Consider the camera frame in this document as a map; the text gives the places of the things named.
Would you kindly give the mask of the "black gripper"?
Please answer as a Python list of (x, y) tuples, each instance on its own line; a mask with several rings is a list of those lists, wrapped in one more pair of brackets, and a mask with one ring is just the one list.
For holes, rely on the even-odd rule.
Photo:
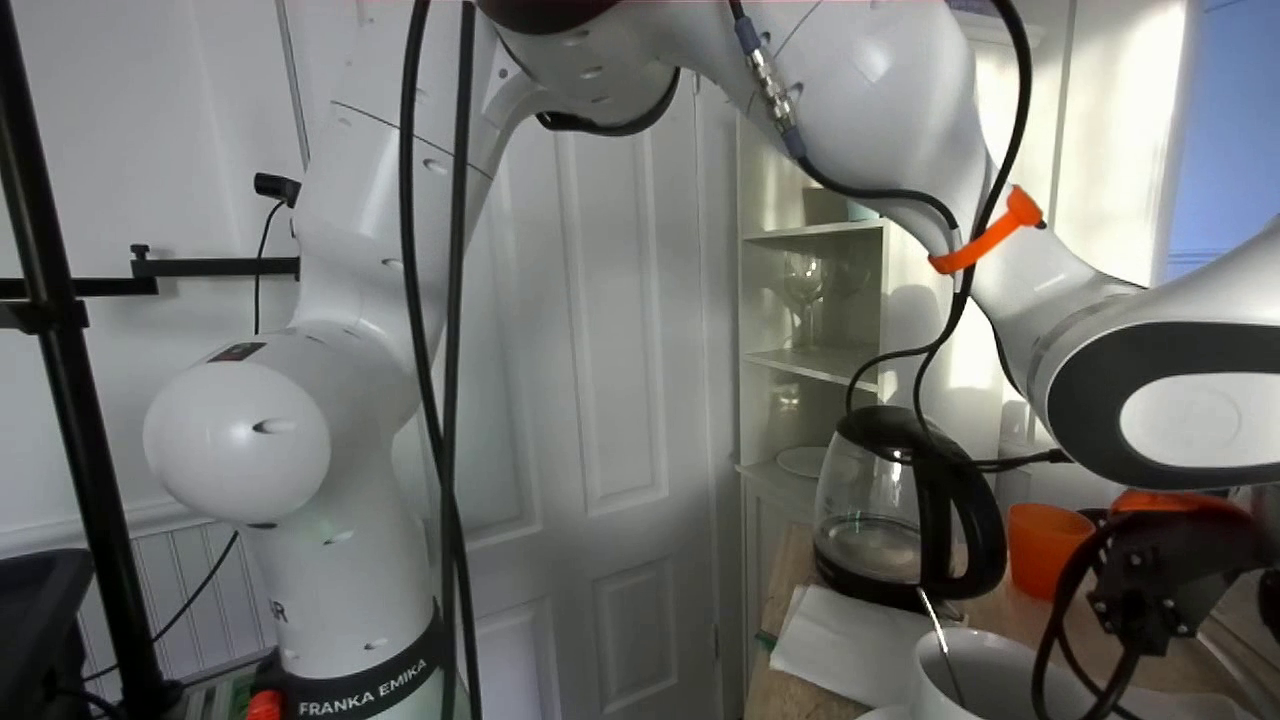
[(1089, 606), (1129, 653), (1164, 656), (1242, 571), (1269, 564), (1271, 542), (1239, 514), (1131, 514), (1101, 538)]

